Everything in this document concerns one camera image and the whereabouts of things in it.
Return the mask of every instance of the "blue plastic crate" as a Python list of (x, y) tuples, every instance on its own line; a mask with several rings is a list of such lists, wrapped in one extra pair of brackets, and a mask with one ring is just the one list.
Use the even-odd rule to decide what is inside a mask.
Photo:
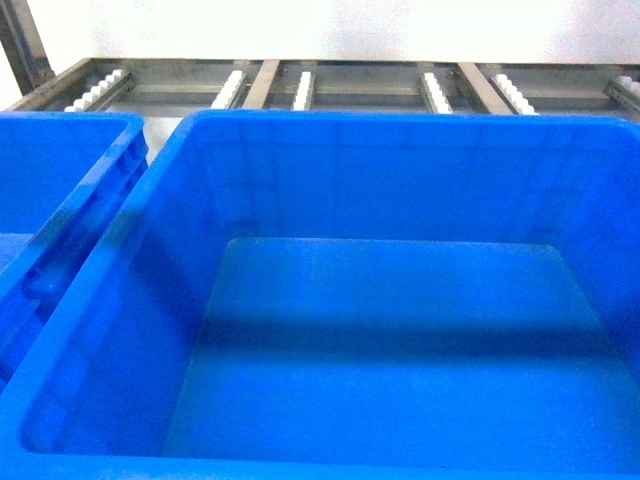
[(0, 393), (146, 170), (142, 119), (0, 114)]
[(0, 398), (10, 478), (640, 474), (640, 134), (205, 112)]

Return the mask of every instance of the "stainless steel frame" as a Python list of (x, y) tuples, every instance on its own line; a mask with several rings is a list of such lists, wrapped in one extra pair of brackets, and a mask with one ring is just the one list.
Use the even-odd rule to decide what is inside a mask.
[(10, 107), (64, 110), (114, 69), (130, 72), (126, 88), (99, 109), (146, 119), (151, 157), (183, 117), (211, 107), (234, 70), (243, 84), (232, 108), (290, 110), (302, 72), (314, 79), (311, 110), (430, 112), (421, 78), (437, 77), (453, 113), (514, 114), (490, 79), (504, 73), (542, 115), (608, 115), (640, 122), (640, 111), (611, 88), (619, 76), (640, 78), (639, 65), (496, 65), (430, 62), (188, 60), (92, 58), (78, 62)]

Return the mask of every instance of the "white wall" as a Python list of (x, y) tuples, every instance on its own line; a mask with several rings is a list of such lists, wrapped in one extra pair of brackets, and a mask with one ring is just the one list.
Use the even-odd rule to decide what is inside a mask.
[(56, 72), (85, 56), (640, 63), (640, 0), (29, 4)]

